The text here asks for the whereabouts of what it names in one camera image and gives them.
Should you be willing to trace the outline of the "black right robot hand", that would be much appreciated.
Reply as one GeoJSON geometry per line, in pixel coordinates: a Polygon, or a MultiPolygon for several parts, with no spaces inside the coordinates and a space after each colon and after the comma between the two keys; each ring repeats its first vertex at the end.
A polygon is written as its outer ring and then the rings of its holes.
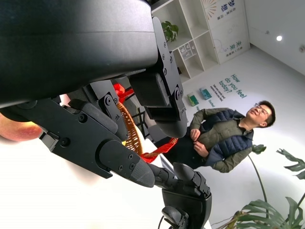
{"type": "Polygon", "coordinates": [[[182,163],[173,172],[150,164],[155,185],[162,189],[164,220],[172,229],[202,229],[212,209],[212,193],[205,177],[182,163]]]}

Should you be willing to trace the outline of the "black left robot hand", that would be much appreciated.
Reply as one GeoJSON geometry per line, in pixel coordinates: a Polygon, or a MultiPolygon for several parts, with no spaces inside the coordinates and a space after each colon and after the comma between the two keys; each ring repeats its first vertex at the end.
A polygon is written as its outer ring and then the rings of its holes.
{"type": "Polygon", "coordinates": [[[160,129],[184,136],[181,79],[147,1],[1,1],[1,112],[40,126],[49,150],[82,168],[153,187],[150,166],[122,144],[123,125],[92,102],[59,104],[62,94],[125,76],[160,129]]]}

